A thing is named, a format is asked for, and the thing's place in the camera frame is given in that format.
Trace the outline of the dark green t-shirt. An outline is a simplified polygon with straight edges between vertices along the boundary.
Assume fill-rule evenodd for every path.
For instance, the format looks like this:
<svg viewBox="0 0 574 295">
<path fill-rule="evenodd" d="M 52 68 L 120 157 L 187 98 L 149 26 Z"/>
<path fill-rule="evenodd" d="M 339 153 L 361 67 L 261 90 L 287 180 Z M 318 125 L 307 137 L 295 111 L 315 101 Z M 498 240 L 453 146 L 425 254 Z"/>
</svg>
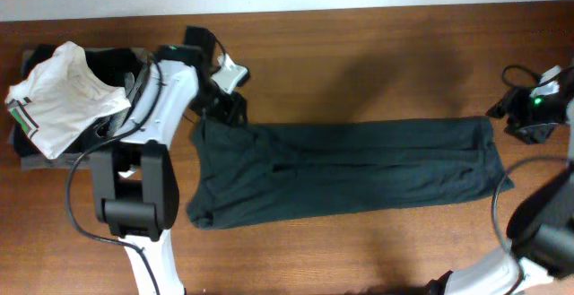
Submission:
<svg viewBox="0 0 574 295">
<path fill-rule="evenodd" d="M 203 120 L 187 217 L 201 230 L 460 204 L 513 182 L 486 117 L 347 124 Z"/>
</svg>

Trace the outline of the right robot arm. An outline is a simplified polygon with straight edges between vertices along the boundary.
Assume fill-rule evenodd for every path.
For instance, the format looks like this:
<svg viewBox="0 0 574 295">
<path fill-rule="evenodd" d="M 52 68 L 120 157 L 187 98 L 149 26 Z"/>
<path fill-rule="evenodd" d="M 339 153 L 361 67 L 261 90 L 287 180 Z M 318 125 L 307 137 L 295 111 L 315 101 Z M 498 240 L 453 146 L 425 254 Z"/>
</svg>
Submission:
<svg viewBox="0 0 574 295">
<path fill-rule="evenodd" d="M 556 126 L 573 125 L 573 69 L 531 72 L 532 86 L 511 83 L 487 112 L 506 118 L 505 131 L 527 144 L 544 143 Z M 573 274 L 573 155 L 564 169 L 514 211 L 505 230 L 498 222 L 501 191 L 491 198 L 491 222 L 499 247 L 478 263 L 448 271 L 423 288 L 425 294 L 521 294 Z"/>
</svg>

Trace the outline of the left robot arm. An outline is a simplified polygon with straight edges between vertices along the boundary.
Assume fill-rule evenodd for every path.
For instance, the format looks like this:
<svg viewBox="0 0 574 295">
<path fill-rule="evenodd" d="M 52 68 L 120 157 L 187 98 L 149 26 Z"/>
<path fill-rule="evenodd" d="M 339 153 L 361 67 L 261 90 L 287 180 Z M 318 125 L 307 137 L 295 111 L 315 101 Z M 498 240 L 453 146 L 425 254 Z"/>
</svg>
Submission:
<svg viewBox="0 0 574 295">
<path fill-rule="evenodd" d="M 189 110 L 226 125 L 247 121 L 247 102 L 235 90 L 249 70 L 232 62 L 207 28 L 189 26 L 180 45 L 151 55 L 149 80 L 128 120 L 88 158 L 100 242 L 122 247 L 141 294 L 184 294 L 171 242 L 179 189 L 169 149 Z"/>
</svg>

